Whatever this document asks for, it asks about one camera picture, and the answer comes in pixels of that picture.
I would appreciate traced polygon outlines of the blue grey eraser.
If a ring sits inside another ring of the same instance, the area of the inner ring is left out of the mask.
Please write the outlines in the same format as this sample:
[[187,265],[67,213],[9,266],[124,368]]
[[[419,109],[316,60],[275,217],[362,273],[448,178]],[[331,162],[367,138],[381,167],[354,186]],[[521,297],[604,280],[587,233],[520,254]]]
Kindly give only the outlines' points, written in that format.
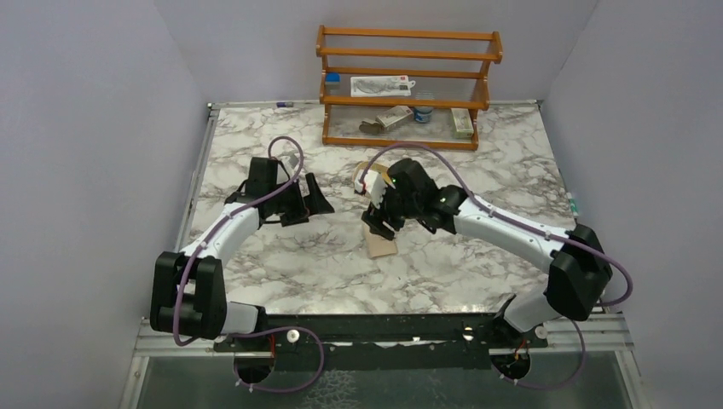
[[328,72],[324,79],[324,91],[327,95],[337,95],[341,88],[341,77],[337,72]]

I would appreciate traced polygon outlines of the white staples box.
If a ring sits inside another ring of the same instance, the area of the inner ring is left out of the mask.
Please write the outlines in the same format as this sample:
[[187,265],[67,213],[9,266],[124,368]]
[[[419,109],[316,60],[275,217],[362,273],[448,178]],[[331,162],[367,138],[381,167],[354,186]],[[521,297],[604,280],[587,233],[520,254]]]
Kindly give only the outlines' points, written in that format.
[[392,129],[403,124],[414,115],[413,110],[408,106],[395,106],[381,112],[376,116],[376,122],[385,130]]

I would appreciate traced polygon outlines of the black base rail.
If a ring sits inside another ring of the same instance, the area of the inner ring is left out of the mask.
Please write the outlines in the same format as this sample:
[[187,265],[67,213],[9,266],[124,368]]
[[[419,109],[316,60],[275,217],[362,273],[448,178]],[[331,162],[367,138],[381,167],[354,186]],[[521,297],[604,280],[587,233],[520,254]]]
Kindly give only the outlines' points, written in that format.
[[214,351],[277,371],[376,371],[460,368],[488,370],[492,355],[547,347],[535,331],[504,335],[492,313],[271,314],[274,335],[228,337]]

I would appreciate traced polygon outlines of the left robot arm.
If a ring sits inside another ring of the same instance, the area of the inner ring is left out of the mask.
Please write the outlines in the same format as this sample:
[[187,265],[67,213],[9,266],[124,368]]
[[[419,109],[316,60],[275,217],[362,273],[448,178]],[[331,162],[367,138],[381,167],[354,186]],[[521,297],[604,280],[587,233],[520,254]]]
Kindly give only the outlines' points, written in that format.
[[250,350],[267,342],[265,309],[230,302],[223,268],[263,225],[288,227],[334,212],[315,175],[305,175],[306,193],[300,177],[277,158],[252,158],[248,177],[224,200],[214,223],[180,251],[158,256],[149,318],[153,330],[173,335],[181,345],[227,335]]

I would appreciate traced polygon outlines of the packaged protractor set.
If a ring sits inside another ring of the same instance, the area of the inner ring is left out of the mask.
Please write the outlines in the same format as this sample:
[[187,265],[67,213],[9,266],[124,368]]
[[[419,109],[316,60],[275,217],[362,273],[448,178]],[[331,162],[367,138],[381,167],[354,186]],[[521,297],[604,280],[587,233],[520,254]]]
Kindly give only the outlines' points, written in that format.
[[355,76],[350,78],[350,95],[353,97],[406,97],[416,81],[409,76]]

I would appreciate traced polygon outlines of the green white small box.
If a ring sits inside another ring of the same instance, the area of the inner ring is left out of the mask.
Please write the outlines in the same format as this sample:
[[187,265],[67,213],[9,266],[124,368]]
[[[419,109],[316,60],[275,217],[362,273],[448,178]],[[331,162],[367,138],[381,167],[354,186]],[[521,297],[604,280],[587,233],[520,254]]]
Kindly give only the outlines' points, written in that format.
[[476,128],[471,119],[469,110],[465,108],[451,108],[450,113],[454,128],[454,138],[471,139]]

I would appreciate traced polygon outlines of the beige oval tray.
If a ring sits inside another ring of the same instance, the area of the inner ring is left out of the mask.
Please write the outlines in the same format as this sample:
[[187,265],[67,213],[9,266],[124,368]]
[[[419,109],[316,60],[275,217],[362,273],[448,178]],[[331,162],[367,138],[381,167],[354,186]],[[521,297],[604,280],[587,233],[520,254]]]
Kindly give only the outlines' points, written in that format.
[[354,190],[357,193],[370,191],[375,184],[390,184],[391,179],[387,173],[388,167],[378,163],[370,164],[368,161],[360,162],[352,173]]

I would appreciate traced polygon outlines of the orange wooden shelf rack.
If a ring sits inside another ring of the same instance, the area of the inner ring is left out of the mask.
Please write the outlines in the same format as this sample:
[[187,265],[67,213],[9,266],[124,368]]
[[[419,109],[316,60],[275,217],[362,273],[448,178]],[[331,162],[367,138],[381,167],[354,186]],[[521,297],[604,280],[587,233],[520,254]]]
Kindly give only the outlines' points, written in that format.
[[[411,49],[358,49],[330,47],[326,44],[328,37],[379,37],[404,38],[422,40],[450,40],[485,42],[485,52],[458,52],[443,50],[411,50]],[[463,118],[465,128],[454,127],[454,132],[465,137],[462,142],[430,141],[433,148],[473,151],[479,146],[477,130],[478,114],[487,111],[489,98],[489,69],[493,64],[499,65],[504,51],[501,35],[498,32],[441,32],[392,30],[377,28],[349,28],[319,26],[315,44],[315,54],[321,59],[321,85],[319,101],[324,106],[324,122],[321,142],[324,145],[389,147],[394,140],[374,139],[371,137],[345,138],[332,136],[329,130],[332,123],[333,107],[407,107],[412,117],[420,108],[433,110],[448,109],[454,122]],[[395,58],[415,60],[453,60],[475,61],[480,64],[476,72],[443,71],[443,70],[404,70],[378,67],[330,66],[331,56],[362,57],[362,58]],[[418,79],[436,78],[447,80],[473,80],[475,82],[471,97],[467,101],[459,98],[451,100],[436,97],[424,98],[414,93]]]

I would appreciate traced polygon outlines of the beige leather card holder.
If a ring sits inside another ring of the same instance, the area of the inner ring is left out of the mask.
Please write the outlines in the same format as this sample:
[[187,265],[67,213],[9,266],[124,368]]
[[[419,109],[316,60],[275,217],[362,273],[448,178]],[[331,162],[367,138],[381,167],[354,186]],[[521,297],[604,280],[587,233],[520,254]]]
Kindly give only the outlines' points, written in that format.
[[376,259],[383,256],[392,256],[398,252],[396,242],[394,240],[384,239],[383,237],[371,233],[368,226],[363,226],[363,237],[367,247],[367,254],[370,259]]

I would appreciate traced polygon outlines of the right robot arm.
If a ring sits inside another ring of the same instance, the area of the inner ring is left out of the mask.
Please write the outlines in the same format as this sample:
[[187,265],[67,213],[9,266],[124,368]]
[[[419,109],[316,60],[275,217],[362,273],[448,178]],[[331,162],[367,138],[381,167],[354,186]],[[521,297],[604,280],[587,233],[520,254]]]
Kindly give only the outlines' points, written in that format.
[[534,223],[499,210],[463,187],[439,187],[413,159],[385,173],[360,170],[355,191],[369,198],[362,220],[371,233],[392,240],[408,220],[430,233],[443,230],[487,243],[521,257],[547,274],[547,282],[508,299],[495,316],[494,340],[511,347],[538,325],[559,317],[584,321],[612,275],[596,233],[578,224],[572,230]]

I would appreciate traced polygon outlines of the blue lidded small jar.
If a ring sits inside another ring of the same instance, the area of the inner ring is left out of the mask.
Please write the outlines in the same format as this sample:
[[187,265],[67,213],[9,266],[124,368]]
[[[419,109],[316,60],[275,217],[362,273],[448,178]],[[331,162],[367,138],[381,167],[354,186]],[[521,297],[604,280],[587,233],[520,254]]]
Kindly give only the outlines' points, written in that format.
[[433,107],[413,107],[414,121],[420,124],[428,124],[431,121],[433,111]]

